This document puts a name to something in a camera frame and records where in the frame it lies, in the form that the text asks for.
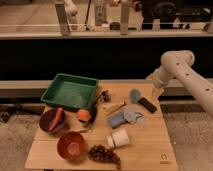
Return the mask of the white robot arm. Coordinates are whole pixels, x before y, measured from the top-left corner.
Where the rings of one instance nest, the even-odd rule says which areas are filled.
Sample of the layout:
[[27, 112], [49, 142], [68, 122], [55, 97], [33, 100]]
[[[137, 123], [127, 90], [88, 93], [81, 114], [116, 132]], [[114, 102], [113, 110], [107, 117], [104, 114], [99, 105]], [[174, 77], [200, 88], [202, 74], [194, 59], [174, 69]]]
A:
[[213, 119], [213, 84], [191, 68], [194, 61], [195, 55], [190, 50], [165, 52], [160, 67], [147, 77], [154, 86], [152, 98], [157, 99], [169, 81], [176, 78]]

